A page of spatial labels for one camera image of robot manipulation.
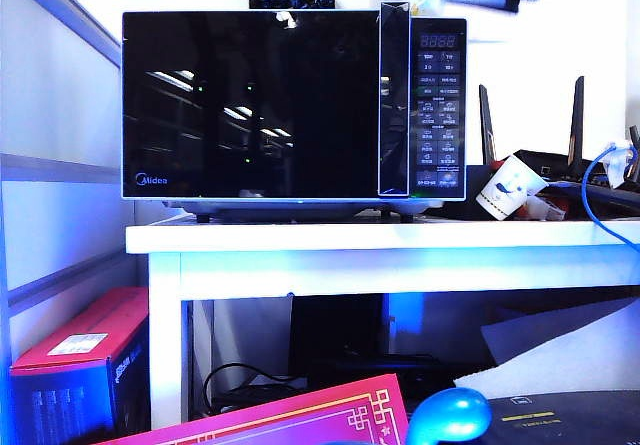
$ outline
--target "microwave oven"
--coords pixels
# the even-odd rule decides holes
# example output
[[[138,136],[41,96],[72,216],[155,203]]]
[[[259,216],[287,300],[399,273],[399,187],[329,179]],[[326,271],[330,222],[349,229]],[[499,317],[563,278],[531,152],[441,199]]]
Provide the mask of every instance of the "microwave oven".
[[[465,198],[466,22],[380,10],[127,12],[122,195],[210,216]]]

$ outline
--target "router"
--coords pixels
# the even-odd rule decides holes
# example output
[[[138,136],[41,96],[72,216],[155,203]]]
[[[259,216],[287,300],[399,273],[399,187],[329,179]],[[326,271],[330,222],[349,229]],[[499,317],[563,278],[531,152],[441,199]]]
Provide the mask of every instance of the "router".
[[[482,155],[485,165],[496,161],[493,124],[489,110],[487,88],[479,86],[480,91],[480,126],[482,131]],[[567,155],[531,150],[518,150],[514,153],[529,168],[548,182],[543,195],[549,198],[564,197],[569,199],[581,198],[582,179],[590,160],[582,157],[582,142],[584,129],[584,76],[575,82],[573,95],[573,113],[571,116],[571,131],[569,136],[569,150]],[[640,135],[635,126],[631,127],[631,140],[634,147],[640,145]],[[625,183],[617,188],[609,187],[604,166],[598,163],[589,177],[587,196],[599,206],[609,207],[604,213],[614,215],[637,214],[640,212],[640,191],[638,185],[639,167],[634,164],[629,170]]]

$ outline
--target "midea logo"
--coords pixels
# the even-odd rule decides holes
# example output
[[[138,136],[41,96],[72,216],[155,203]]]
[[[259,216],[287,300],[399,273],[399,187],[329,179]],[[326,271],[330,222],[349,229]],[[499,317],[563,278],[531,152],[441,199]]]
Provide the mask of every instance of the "midea logo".
[[[144,187],[145,185],[166,185],[169,180],[166,178],[150,177],[144,172],[136,173],[136,184]]]

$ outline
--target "red product box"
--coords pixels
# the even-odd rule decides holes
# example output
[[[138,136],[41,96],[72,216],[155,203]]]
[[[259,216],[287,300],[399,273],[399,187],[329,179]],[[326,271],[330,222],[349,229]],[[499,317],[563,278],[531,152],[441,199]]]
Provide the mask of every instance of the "red product box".
[[[407,426],[397,378],[388,374],[104,444],[320,445],[351,440],[402,445]]]
[[[119,287],[11,366],[20,444],[91,443],[150,429],[148,290]]]

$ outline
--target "red envelope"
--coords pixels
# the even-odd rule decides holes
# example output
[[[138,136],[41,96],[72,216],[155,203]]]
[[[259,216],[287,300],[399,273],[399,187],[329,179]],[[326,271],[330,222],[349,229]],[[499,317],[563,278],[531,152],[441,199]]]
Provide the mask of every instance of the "red envelope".
[[[389,374],[104,443],[402,445],[407,425],[398,381]]]

